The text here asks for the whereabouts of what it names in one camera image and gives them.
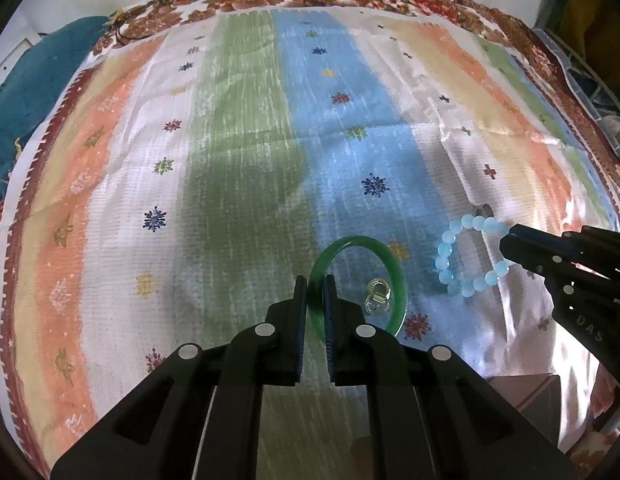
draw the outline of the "blue beaded bracelet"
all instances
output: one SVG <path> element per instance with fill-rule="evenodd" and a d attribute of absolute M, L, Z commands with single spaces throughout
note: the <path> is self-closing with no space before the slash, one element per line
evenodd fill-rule
<path fill-rule="evenodd" d="M 483 231 L 487 234 L 497 234 L 503 238 L 509 233 L 509 227 L 505 222 L 497 222 L 492 217 L 485 218 L 468 214 L 463 215 L 460 220 L 452 220 L 448 231 L 443 233 L 441 237 L 443 241 L 437 247 L 439 256 L 437 256 L 434 263 L 439 271 L 439 282 L 447 285 L 447 293 L 449 295 L 455 296 L 460 293 L 464 298 L 470 298 L 474 295 L 474 292 L 484 292 L 490 286 L 495 286 L 498 280 L 507 274 L 509 267 L 514 265 L 514 262 L 501 260 L 494 266 L 493 270 L 488 270 L 485 276 L 480 276 L 468 282 L 455 280 L 454 274 L 448 269 L 450 266 L 449 257 L 452 254 L 452 246 L 456 241 L 456 235 L 460 234 L 464 228 Z"/>

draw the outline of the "teal cloth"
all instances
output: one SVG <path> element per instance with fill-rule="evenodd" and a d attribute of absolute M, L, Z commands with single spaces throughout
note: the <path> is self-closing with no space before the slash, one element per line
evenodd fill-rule
<path fill-rule="evenodd" d="M 106 16 L 69 23 L 28 50 L 0 87 L 0 200 L 14 165 L 14 141 L 21 145 L 50 113 L 59 95 L 103 34 Z"/>

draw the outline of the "bracelet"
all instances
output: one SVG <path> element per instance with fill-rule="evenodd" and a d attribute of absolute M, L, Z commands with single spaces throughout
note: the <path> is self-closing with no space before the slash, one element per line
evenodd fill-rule
<path fill-rule="evenodd" d="M 450 266 L 449 257 L 452 254 L 452 246 L 456 241 L 456 235 L 460 234 L 463 229 L 475 229 L 477 231 L 483 231 L 487 234 L 497 234 L 501 238 L 509 233 L 509 227 L 505 222 L 497 222 L 494 218 L 485 218 L 483 216 L 463 215 L 462 218 L 452 220 L 450 222 L 450 228 L 443 233 L 437 247 L 439 256 L 435 260 L 435 267 L 439 271 L 439 282 L 443 285 L 447 285 L 447 293 L 451 296 L 461 293 L 464 298 L 470 298 L 474 295 L 474 292 L 484 292 L 495 286 L 500 278 L 503 278 L 509 270 L 509 267 L 514 265 L 514 262 L 510 260 L 501 260 L 498 262 L 493 270 L 488 270 L 485 276 L 479 276 L 474 280 L 461 282 L 455 279 L 453 272 L 448 269 Z"/>

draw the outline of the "silver screw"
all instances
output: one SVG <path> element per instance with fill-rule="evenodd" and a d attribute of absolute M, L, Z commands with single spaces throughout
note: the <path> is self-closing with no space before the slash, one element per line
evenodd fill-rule
<path fill-rule="evenodd" d="M 199 349 L 195 345 L 183 345 L 179 348 L 179 357 L 181 359 L 192 359 L 199 354 Z"/>
<path fill-rule="evenodd" d="M 452 357 L 452 352 L 446 346 L 435 346 L 432 348 L 432 357 L 437 361 L 447 361 Z"/>
<path fill-rule="evenodd" d="M 254 327 L 254 333 L 256 335 L 260 335 L 261 337 L 267 337 L 269 335 L 274 334 L 275 332 L 274 325 L 270 323 L 260 323 L 256 327 Z"/>
<path fill-rule="evenodd" d="M 357 326 L 357 335 L 359 337 L 372 337 L 374 334 L 376 334 L 376 328 L 372 325 Z"/>

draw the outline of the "cross print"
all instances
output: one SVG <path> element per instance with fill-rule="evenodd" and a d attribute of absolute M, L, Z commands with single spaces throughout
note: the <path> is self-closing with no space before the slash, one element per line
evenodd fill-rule
<path fill-rule="evenodd" d="M 489 164 L 485 165 L 485 170 L 483 170 L 483 173 L 489 175 L 492 180 L 496 180 L 496 177 L 494 176 L 496 175 L 496 171 L 492 170 Z"/>

